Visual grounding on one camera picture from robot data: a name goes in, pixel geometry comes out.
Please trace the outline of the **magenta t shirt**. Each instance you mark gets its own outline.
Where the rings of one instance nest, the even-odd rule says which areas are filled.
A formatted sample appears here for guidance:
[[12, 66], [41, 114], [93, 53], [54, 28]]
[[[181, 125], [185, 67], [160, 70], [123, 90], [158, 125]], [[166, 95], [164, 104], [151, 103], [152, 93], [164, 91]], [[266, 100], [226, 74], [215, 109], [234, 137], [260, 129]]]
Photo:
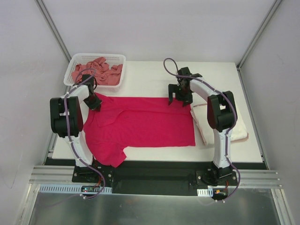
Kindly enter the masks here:
[[195, 146], [191, 107], [166, 97], [109, 97], [100, 111], [89, 110], [83, 126], [94, 158], [118, 167], [126, 159], [124, 149]]

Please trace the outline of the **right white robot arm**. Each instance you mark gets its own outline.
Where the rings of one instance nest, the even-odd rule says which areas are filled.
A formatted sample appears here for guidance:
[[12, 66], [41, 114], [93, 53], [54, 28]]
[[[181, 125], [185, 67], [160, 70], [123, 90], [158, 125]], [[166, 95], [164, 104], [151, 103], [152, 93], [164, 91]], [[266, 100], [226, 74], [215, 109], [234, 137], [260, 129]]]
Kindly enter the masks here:
[[222, 185], [233, 172], [230, 160], [231, 134], [237, 122], [233, 93], [215, 89], [200, 74], [190, 73], [188, 67], [169, 74], [175, 76], [178, 82], [168, 85], [169, 104], [176, 98], [183, 106], [189, 105], [193, 102], [193, 93], [207, 102], [207, 121], [214, 134], [214, 157], [211, 169], [201, 175], [201, 180], [211, 186]]

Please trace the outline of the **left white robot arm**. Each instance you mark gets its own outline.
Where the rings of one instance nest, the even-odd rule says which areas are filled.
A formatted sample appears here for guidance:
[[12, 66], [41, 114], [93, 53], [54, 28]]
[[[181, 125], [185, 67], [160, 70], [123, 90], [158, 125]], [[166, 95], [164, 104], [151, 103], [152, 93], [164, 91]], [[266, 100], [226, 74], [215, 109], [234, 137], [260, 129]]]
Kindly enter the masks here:
[[91, 166], [94, 161], [83, 134], [87, 121], [83, 112], [101, 109], [102, 100], [95, 94], [95, 87], [95, 79], [84, 74], [68, 93], [50, 99], [51, 129], [68, 144], [78, 167]]

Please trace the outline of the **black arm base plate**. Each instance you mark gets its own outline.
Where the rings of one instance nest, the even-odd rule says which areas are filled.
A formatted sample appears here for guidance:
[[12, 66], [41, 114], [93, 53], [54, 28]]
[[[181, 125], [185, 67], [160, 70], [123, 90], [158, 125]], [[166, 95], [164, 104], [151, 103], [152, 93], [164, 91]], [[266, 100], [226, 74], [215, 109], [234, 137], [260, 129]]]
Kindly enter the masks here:
[[97, 172], [78, 167], [71, 159], [47, 159], [45, 164], [70, 166], [71, 181], [88, 185], [82, 188], [84, 193], [104, 185], [114, 194], [193, 196], [209, 186], [227, 193], [238, 184], [235, 172], [218, 179], [209, 162], [124, 161], [117, 168], [93, 163]]

